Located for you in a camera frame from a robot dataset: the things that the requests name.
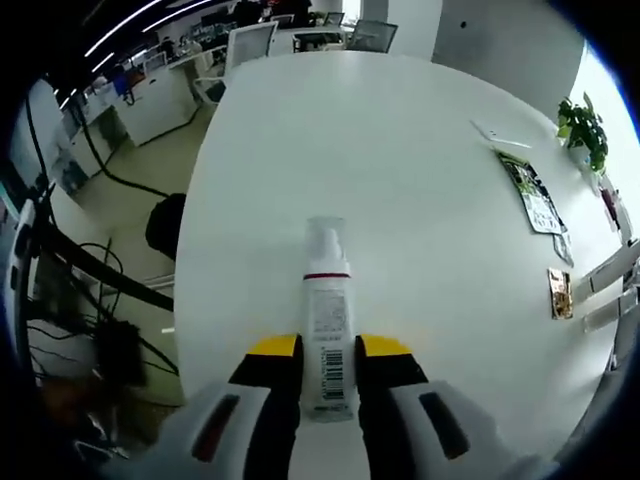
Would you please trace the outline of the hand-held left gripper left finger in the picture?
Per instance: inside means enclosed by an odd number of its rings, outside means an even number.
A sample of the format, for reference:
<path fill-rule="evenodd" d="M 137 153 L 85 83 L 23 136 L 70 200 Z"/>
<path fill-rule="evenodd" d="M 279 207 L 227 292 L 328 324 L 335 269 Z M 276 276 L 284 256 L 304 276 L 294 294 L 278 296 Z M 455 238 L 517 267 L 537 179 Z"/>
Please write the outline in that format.
<path fill-rule="evenodd" d="M 158 440 L 110 479 L 285 479 L 300 424 L 299 335 L 251 348 L 225 383 L 214 382 L 163 423 Z"/>

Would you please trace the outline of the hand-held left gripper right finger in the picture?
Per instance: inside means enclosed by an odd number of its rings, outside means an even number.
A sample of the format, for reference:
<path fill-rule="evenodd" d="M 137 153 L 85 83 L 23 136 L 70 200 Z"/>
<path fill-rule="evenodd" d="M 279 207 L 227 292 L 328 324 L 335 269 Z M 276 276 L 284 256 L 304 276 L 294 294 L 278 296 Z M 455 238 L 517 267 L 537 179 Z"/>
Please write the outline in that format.
<path fill-rule="evenodd" d="M 396 339 L 359 335 L 356 385 L 374 479 L 545 479 L 555 464 L 507 446 L 495 419 L 445 381 L 431 381 Z"/>

